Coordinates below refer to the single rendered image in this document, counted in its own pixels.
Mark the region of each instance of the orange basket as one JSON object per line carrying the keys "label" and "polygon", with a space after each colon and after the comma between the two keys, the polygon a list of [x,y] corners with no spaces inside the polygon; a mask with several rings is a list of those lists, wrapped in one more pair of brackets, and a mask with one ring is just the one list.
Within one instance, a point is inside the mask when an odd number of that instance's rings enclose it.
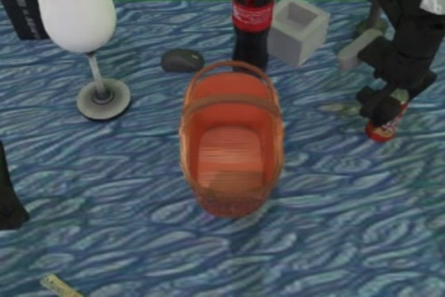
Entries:
{"label": "orange basket", "polygon": [[[221,72],[217,67],[247,69]],[[192,78],[179,128],[181,168],[201,207],[237,218],[259,209],[284,164],[277,91],[258,67],[239,61],[204,67]]]}

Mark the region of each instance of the blue water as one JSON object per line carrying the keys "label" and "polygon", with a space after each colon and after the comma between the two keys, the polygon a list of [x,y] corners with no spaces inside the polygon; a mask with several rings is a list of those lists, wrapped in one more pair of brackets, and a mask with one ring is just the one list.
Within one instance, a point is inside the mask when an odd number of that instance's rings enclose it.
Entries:
{"label": "blue water", "polygon": [[367,5],[316,4],[332,13],[324,47],[297,70],[270,61],[286,125],[282,178],[241,220],[196,204],[177,137],[191,76],[159,66],[174,47],[229,59],[228,2],[119,3],[99,66],[129,85],[133,104],[100,124],[76,109],[86,59],[20,42],[0,11],[0,139],[31,214],[0,232],[0,297],[52,296],[38,283],[45,273],[89,297],[445,296],[445,48],[438,82],[397,138],[371,142],[355,102],[371,69],[340,73],[335,59]]}

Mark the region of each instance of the computer mouse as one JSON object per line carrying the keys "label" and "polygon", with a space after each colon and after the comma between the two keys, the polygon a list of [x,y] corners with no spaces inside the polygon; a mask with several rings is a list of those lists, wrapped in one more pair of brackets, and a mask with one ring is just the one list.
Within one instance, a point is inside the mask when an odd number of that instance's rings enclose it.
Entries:
{"label": "computer mouse", "polygon": [[162,55],[161,67],[166,72],[196,72],[204,67],[204,57],[195,50],[173,49]]}

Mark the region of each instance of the wine glass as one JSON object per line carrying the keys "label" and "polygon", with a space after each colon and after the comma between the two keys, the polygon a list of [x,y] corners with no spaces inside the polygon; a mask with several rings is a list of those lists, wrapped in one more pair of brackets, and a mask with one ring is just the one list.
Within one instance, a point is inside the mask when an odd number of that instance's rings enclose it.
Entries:
{"label": "wine glass", "polygon": [[131,101],[127,85],[102,79],[96,51],[114,34],[113,0],[38,0],[49,37],[59,47],[88,57],[94,81],[77,96],[77,108],[88,119],[110,120],[126,111]]}

